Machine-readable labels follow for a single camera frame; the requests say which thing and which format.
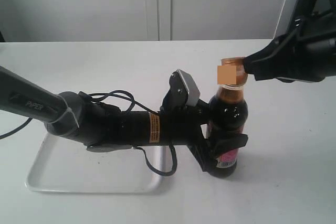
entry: bottle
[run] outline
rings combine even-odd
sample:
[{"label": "bottle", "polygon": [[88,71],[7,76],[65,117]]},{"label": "bottle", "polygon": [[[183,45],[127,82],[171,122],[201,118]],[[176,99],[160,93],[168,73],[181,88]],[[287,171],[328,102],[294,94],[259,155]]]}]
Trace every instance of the bottle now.
[{"label": "bottle", "polygon": [[[217,94],[209,102],[211,120],[207,126],[207,137],[212,131],[224,130],[241,133],[247,119],[247,104],[244,100],[243,86],[247,81],[243,58],[223,59],[222,65],[237,66],[236,85],[220,85]],[[219,178],[231,175],[237,167],[238,149],[229,151],[217,159],[217,165],[208,172]]]}]

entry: table surface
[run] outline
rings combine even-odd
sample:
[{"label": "table surface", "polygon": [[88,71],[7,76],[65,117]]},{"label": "table surface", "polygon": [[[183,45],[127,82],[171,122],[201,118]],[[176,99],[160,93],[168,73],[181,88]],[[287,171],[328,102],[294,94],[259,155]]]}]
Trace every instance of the table surface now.
[{"label": "table surface", "polygon": [[[1,43],[0,63],[53,92],[128,90],[152,109],[170,74],[190,73],[208,101],[222,58],[243,57],[269,40]],[[336,218],[335,78],[245,86],[247,146],[227,179],[203,173],[184,146],[178,169],[150,195],[42,194],[25,179],[46,134],[33,120],[0,141],[3,223],[334,223]],[[122,109],[127,103],[111,99]],[[0,134],[25,119],[0,113]]]}]

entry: white wall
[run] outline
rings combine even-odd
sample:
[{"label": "white wall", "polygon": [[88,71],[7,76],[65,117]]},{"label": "white wall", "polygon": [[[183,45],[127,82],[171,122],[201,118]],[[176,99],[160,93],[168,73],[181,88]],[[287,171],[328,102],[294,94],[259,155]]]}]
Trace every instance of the white wall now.
[{"label": "white wall", "polygon": [[156,0],[0,0],[7,41],[156,40]]},{"label": "white wall", "polygon": [[172,38],[272,38],[284,0],[172,0]]}]

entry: white tray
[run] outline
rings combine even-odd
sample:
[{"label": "white tray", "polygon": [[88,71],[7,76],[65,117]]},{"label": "white tray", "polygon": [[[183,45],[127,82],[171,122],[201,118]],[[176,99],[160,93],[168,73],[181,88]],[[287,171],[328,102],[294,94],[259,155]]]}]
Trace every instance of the white tray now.
[{"label": "white tray", "polygon": [[[165,147],[146,147],[148,159],[164,169]],[[162,177],[150,171],[139,150],[93,153],[78,142],[47,134],[28,174],[32,191],[57,193],[148,193]]]}]

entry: orange warning label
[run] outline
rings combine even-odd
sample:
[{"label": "orange warning label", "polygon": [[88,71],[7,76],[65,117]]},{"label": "orange warning label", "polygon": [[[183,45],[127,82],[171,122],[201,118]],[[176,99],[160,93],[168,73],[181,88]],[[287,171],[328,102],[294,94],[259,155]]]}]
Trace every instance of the orange warning label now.
[{"label": "orange warning label", "polygon": [[160,117],[149,113],[149,120],[151,125],[151,135],[149,137],[150,143],[158,143],[160,141]]}]

